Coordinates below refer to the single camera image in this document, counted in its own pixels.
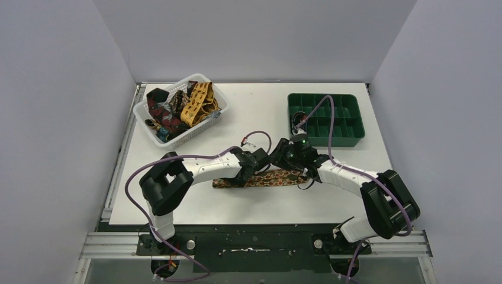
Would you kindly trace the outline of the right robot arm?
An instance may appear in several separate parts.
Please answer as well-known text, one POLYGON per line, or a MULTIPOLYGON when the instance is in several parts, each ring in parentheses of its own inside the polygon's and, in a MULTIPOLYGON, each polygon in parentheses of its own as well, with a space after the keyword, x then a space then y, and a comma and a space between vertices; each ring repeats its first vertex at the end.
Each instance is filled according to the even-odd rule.
POLYGON ((355 243, 371 237, 406 236, 421 214, 400 175, 391 169, 372 172, 349 166, 330 154, 319 153, 306 134, 280 139, 271 163, 298 170, 318 183, 333 185, 361 198, 364 214, 351 217, 334 230, 335 239, 355 243))

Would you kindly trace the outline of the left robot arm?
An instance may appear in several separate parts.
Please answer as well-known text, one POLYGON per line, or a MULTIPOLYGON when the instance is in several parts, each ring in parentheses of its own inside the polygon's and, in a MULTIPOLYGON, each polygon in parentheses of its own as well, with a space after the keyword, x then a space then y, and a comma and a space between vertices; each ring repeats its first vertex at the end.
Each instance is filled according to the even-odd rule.
POLYGON ((251 152, 235 147, 211 157, 179 156, 174 151, 164 155, 139 181, 152 221, 152 247, 160 254, 168 254, 174 249, 173 211, 192 185, 222 179, 242 187, 270 160, 262 148, 251 152))

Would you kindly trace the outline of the beige paisley patterned tie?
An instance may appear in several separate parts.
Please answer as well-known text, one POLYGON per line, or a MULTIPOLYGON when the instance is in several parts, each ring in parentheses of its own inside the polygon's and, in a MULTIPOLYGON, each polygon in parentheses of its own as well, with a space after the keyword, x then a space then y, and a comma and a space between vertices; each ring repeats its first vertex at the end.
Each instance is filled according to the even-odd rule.
POLYGON ((214 179, 212 187, 224 188, 255 188, 255 187, 281 187, 307 183, 310 179, 301 172, 282 169, 268 170, 255 173, 244 184, 238 185, 227 179, 214 179))

